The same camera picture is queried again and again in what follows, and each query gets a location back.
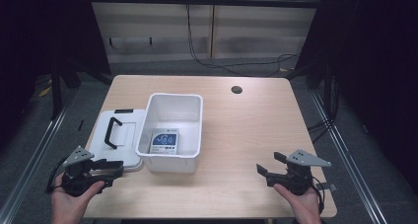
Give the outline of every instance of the table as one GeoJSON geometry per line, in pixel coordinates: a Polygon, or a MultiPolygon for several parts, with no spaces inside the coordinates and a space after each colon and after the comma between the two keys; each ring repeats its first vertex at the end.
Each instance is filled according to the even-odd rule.
{"type": "MultiPolygon", "coordinates": [[[[202,142],[194,174],[125,173],[113,187],[96,195],[87,218],[274,218],[293,216],[292,209],[264,177],[285,174],[273,152],[296,149],[315,154],[289,81],[277,78],[133,76],[114,78],[102,111],[145,109],[153,93],[203,97],[202,142]],[[243,89],[232,92],[234,86],[243,89]]],[[[93,133],[88,141],[90,146],[93,133]]],[[[322,169],[313,175],[326,182],[322,169]]],[[[322,217],[336,214],[326,192],[322,217]]]]}

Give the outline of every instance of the white plastic bin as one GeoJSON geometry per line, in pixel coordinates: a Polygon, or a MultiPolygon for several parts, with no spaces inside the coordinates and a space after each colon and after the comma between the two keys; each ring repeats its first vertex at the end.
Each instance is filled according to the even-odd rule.
{"type": "Polygon", "coordinates": [[[153,94],[136,153],[151,172],[194,173],[200,154],[203,99],[189,94],[153,94]],[[150,154],[155,128],[177,128],[176,155],[150,154]]]}

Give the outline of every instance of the gray carpet floor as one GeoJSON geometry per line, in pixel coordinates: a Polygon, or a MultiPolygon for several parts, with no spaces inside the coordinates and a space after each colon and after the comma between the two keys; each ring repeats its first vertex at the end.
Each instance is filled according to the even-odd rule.
{"type": "MultiPolygon", "coordinates": [[[[216,64],[237,64],[245,62],[270,62],[277,59],[222,59],[205,61],[216,64]]],[[[229,66],[223,68],[208,68],[197,64],[193,60],[163,61],[112,64],[113,75],[118,74],[147,74],[147,75],[207,75],[207,76],[245,76],[282,77],[289,73],[295,61],[275,64],[255,64],[250,66],[229,66]]],[[[58,160],[68,156],[76,146],[86,144],[93,125],[99,115],[100,108],[105,99],[109,86],[96,81],[88,75],[81,74],[82,85],[77,90],[68,112],[56,133],[45,158],[35,173],[29,190],[16,213],[13,223],[48,223],[50,222],[50,199],[43,191],[51,169],[58,160]]],[[[306,86],[305,77],[297,77],[291,81],[299,107],[307,127],[321,121],[314,100],[312,90],[306,86]]],[[[43,133],[46,131],[52,113],[52,99],[49,93],[43,98],[37,92],[44,85],[37,85],[36,92],[29,102],[21,119],[21,124],[7,150],[0,157],[0,204],[17,183],[20,174],[26,167],[43,133]]],[[[418,198],[404,181],[396,168],[382,154],[379,144],[373,134],[363,129],[360,119],[344,102],[343,95],[339,102],[339,110],[335,120],[346,146],[355,159],[371,192],[376,197],[387,223],[418,223],[418,198]]],[[[312,139],[319,136],[321,130],[311,134],[312,139]]],[[[338,213],[335,217],[325,219],[327,223],[373,223],[370,214],[365,208],[360,195],[348,175],[347,169],[335,149],[335,145],[328,135],[324,133],[318,139],[314,148],[319,157],[330,161],[332,168],[323,169],[329,183],[335,184],[337,190],[332,193],[337,205],[338,213]]],[[[94,220],[85,220],[84,223],[93,223],[94,220]]],[[[95,223],[131,223],[127,220],[96,220],[95,223]]],[[[279,219],[277,223],[292,223],[292,219],[279,219]]]]}

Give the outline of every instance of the black handle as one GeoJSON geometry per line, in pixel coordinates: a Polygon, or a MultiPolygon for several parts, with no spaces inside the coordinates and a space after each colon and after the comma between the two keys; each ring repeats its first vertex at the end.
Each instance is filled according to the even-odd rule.
{"type": "Polygon", "coordinates": [[[113,123],[114,122],[119,124],[119,126],[122,126],[121,121],[117,120],[117,118],[115,118],[115,117],[112,117],[110,119],[110,121],[108,122],[107,132],[105,133],[105,138],[104,138],[104,143],[107,144],[108,146],[110,146],[113,149],[117,149],[117,146],[110,142],[110,134],[111,134],[111,129],[113,128],[113,123]]]}

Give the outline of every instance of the hand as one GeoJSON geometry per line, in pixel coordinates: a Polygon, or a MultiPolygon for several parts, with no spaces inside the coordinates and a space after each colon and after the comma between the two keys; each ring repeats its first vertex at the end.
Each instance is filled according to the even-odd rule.
{"type": "Polygon", "coordinates": [[[71,196],[60,187],[62,183],[62,175],[55,179],[57,187],[51,196],[52,201],[52,224],[76,224],[80,223],[86,212],[89,201],[95,196],[105,184],[104,182],[96,182],[92,184],[82,195],[78,197],[71,196]]]}
{"type": "Polygon", "coordinates": [[[297,196],[279,184],[273,187],[289,202],[300,224],[320,223],[318,197],[313,188],[310,187],[303,195],[297,196]]]}

